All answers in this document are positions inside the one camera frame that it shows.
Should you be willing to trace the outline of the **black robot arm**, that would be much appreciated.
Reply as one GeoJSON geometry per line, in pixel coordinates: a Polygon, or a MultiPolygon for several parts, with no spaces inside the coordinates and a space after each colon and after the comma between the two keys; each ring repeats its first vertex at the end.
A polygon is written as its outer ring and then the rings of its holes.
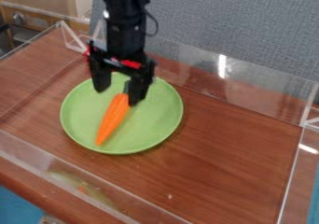
{"type": "Polygon", "coordinates": [[[104,0],[105,42],[91,38],[88,42],[88,65],[96,92],[111,86],[111,73],[131,77],[124,92],[128,104],[136,105],[148,92],[153,81],[156,61],[144,52],[145,22],[152,15],[145,9],[149,0],[104,0]]]}

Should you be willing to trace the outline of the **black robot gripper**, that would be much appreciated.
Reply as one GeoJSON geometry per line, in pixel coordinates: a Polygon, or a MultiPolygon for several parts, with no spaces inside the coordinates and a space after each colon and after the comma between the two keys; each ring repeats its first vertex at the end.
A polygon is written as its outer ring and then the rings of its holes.
{"type": "Polygon", "coordinates": [[[144,53],[145,17],[127,21],[112,21],[107,18],[104,22],[105,39],[100,41],[97,38],[91,38],[88,47],[103,49],[108,57],[140,62],[141,67],[135,70],[109,66],[101,62],[101,55],[91,51],[88,64],[93,88],[96,92],[103,92],[109,87],[112,70],[133,76],[128,81],[128,104],[133,106],[145,98],[155,73],[155,61],[144,53]]]}

